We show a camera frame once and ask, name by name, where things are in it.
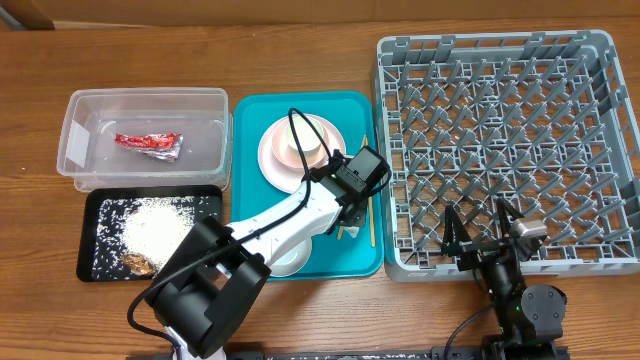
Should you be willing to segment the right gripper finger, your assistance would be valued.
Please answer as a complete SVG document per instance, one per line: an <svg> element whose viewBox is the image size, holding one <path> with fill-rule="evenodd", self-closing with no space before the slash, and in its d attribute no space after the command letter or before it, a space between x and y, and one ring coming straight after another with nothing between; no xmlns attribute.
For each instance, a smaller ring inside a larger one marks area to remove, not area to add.
<svg viewBox="0 0 640 360"><path fill-rule="evenodd" d="M460 245L471 241L469 233L452 205L447 205L444 214L444 245Z"/></svg>
<svg viewBox="0 0 640 360"><path fill-rule="evenodd" d="M496 214L500 231L503 238L517 236L517 232L512 229L515 221L524 217L522 213L516 210L512 204L502 197L496 200Z"/></svg>

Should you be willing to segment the white napkin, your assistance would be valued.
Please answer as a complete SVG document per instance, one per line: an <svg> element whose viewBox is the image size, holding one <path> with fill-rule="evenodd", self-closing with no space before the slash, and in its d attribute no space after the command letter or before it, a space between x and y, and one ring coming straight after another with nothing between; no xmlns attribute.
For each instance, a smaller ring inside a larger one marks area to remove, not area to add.
<svg viewBox="0 0 640 360"><path fill-rule="evenodd" d="M345 226L342 228L344 234L348 234L352 238L356 238L360 228L357 226Z"/></svg>

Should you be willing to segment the white paper cup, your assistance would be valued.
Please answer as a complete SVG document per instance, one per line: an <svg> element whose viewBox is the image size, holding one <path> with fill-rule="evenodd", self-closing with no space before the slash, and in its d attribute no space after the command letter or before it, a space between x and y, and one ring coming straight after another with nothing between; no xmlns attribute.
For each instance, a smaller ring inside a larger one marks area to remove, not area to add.
<svg viewBox="0 0 640 360"><path fill-rule="evenodd" d="M324 138L323 125L311 114L306 114L308 121L300 115L294 114L293 124L298 137L298 141L305 153L312 153L321 147L320 139Z"/></svg>

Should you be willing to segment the grey small bowl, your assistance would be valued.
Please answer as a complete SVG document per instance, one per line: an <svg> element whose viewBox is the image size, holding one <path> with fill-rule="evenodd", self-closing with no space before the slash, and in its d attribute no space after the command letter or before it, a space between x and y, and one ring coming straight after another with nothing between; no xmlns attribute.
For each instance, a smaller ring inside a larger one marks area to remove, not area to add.
<svg viewBox="0 0 640 360"><path fill-rule="evenodd" d="M307 238L270 266L271 277L282 278L295 274L308 262L311 252L312 239Z"/></svg>

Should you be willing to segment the red foil snack wrapper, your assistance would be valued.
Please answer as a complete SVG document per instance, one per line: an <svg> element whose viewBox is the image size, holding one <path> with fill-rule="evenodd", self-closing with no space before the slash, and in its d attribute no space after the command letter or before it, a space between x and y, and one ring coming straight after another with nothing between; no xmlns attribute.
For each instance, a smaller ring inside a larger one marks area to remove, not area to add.
<svg viewBox="0 0 640 360"><path fill-rule="evenodd" d="M173 163L179 157L183 135L179 133L141 136L116 134L114 141L125 149Z"/></svg>

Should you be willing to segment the white rice pile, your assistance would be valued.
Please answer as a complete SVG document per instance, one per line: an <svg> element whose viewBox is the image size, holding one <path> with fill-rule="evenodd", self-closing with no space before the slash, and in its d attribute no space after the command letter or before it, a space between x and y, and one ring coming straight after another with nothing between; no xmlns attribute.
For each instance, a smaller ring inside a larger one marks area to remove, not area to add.
<svg viewBox="0 0 640 360"><path fill-rule="evenodd" d="M194 208L178 197L136 200L125 216L120 240L160 270L194 225Z"/></svg>

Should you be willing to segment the brown food scrap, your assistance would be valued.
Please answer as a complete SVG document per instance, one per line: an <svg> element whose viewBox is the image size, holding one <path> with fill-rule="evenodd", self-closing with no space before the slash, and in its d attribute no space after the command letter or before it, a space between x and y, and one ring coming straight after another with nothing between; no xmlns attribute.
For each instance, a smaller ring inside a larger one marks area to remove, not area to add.
<svg viewBox="0 0 640 360"><path fill-rule="evenodd" d="M156 273L155 267L146 257L140 254L127 253L122 257L122 263L134 274L138 276L153 276Z"/></svg>

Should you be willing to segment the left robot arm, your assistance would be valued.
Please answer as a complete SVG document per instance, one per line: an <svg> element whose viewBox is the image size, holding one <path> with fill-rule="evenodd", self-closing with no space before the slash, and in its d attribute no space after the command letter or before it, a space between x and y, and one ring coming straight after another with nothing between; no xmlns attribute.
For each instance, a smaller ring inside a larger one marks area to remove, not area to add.
<svg viewBox="0 0 640 360"><path fill-rule="evenodd" d="M176 359L212 359L240 327L275 262L303 241L335 228L361 228L369 199L389 182L390 166L365 146L335 152L305 171L298 189L251 218L197 222L144 294Z"/></svg>

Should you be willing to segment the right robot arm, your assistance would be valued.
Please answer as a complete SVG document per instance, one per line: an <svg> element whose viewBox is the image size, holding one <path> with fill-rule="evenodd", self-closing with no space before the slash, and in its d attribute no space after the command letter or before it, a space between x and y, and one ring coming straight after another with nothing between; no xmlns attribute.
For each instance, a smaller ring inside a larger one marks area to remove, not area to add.
<svg viewBox="0 0 640 360"><path fill-rule="evenodd" d="M551 285L527 285L521 262L531 258L547 237L543 221L527 218L509 202L496 201L501 236L473 240L454 207L445 208L441 253L457 259L460 271L472 273L488 294L489 304L460 324L442 350L444 359L568 359L555 341L563 336L567 296ZM476 347L455 347L469 324L493 311L500 332L487 335Z"/></svg>

